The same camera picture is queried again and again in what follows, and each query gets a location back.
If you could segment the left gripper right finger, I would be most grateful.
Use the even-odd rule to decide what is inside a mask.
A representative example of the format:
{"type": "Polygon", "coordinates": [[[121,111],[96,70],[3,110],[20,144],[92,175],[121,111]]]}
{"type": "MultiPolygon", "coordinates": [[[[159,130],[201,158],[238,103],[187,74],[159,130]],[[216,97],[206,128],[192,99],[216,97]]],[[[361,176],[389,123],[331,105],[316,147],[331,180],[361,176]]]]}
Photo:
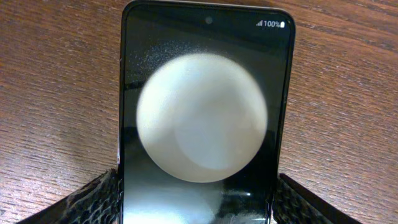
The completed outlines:
{"type": "Polygon", "coordinates": [[[281,224],[361,224],[282,173],[277,178],[272,211],[281,224]]]}

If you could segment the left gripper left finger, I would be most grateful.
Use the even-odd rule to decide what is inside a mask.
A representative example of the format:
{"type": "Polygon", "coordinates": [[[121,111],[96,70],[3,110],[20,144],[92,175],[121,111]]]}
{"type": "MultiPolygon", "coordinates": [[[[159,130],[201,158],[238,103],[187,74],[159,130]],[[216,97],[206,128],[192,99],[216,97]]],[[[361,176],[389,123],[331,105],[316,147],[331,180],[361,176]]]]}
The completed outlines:
{"type": "Polygon", "coordinates": [[[18,224],[110,224],[119,222],[118,175],[107,170],[57,203],[18,224]]]}

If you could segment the black smartphone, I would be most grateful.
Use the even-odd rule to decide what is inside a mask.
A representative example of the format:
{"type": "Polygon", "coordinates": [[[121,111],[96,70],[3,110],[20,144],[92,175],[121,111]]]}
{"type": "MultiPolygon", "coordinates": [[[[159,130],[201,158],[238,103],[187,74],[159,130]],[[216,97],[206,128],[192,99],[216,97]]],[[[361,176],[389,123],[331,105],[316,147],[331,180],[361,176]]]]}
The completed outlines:
{"type": "Polygon", "coordinates": [[[293,17],[132,1],[121,22],[121,222],[269,223],[293,17]]]}

